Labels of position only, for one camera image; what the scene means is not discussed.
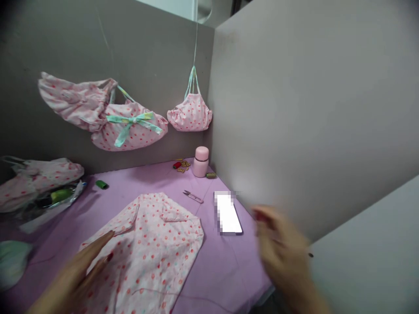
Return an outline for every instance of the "pink fabric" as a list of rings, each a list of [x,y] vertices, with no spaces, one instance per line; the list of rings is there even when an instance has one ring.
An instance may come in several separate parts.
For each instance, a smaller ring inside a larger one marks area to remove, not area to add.
[[[201,94],[188,94],[184,102],[167,112],[167,119],[181,132],[199,132],[208,129],[213,112],[208,109]]]
[[[163,130],[160,134],[136,123],[130,128],[130,134],[124,144],[116,147],[115,140],[127,124],[110,123],[106,116],[132,118],[152,111],[130,100],[123,105],[110,103],[110,95],[118,85],[111,78],[75,84],[45,72],[42,72],[41,76],[38,87],[47,105],[65,121],[93,132],[91,136],[93,144],[103,150],[122,151],[146,147],[161,139],[168,131],[167,120],[154,113],[155,118],[148,122],[160,127]]]
[[[169,314],[203,242],[200,219],[164,193],[140,195],[80,249],[113,230],[114,253],[79,313]]]
[[[40,193],[79,179],[84,169],[66,158],[52,161],[25,160],[13,166],[17,175],[0,185],[0,212],[10,212]]]

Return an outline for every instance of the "hand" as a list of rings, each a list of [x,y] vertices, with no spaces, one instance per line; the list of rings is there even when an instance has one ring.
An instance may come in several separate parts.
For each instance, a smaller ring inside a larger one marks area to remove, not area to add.
[[[80,303],[88,289],[112,259],[113,253],[99,260],[86,275],[92,261],[101,249],[112,239],[115,232],[109,231],[88,247],[78,252],[59,272],[41,297],[32,305],[27,314],[69,314]]]
[[[265,271],[294,313],[329,313],[309,270],[309,241],[274,207],[258,205],[259,254]]]

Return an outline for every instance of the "thread snips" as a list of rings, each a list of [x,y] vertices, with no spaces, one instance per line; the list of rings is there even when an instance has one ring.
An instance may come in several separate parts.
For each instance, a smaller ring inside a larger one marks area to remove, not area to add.
[[[192,194],[191,192],[189,192],[189,191],[186,191],[185,190],[185,192],[183,192],[183,194],[185,194],[187,197],[189,197],[189,198],[191,198],[191,199],[193,199],[194,201],[197,201],[198,203],[200,203],[200,204],[202,204],[204,201],[202,200],[202,199],[200,199],[198,196],[196,196],[196,195],[194,195],[194,194]]]

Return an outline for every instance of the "pink thermos bottle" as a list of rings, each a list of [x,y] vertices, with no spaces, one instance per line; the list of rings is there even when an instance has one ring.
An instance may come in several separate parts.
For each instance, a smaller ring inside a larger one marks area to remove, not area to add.
[[[208,157],[210,151],[205,146],[199,146],[195,150],[195,159],[193,160],[192,172],[195,177],[204,177],[208,170]]]

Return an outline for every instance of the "green object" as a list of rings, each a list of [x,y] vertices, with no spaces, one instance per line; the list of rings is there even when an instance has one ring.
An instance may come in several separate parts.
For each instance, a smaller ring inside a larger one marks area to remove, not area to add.
[[[0,291],[13,287],[23,276],[32,245],[18,241],[0,242]]]
[[[215,179],[215,178],[217,178],[217,175],[215,173],[213,173],[213,172],[208,172],[205,176],[206,176],[207,179]]]
[[[58,203],[69,198],[73,194],[71,189],[58,190],[51,193],[52,204]]]
[[[96,181],[96,185],[99,188],[101,188],[102,190],[106,190],[109,187],[109,185],[107,183],[103,182],[102,180]]]
[[[135,123],[138,123],[138,124],[142,125],[143,127],[146,127],[147,129],[150,129],[150,130],[156,132],[157,134],[160,134],[161,132],[163,132],[163,130],[160,129],[158,126],[146,121],[146,120],[154,119],[154,114],[152,112],[143,113],[143,114],[140,114],[139,116],[136,116],[134,118],[125,118],[125,117],[121,117],[121,116],[106,116],[106,119],[108,120],[108,122],[111,122],[111,123],[127,123],[127,126],[122,129],[121,133],[119,133],[119,136],[115,140],[115,146],[116,147],[121,147],[122,146],[122,144],[125,142],[125,140],[127,139],[128,135],[130,133],[130,128]]]

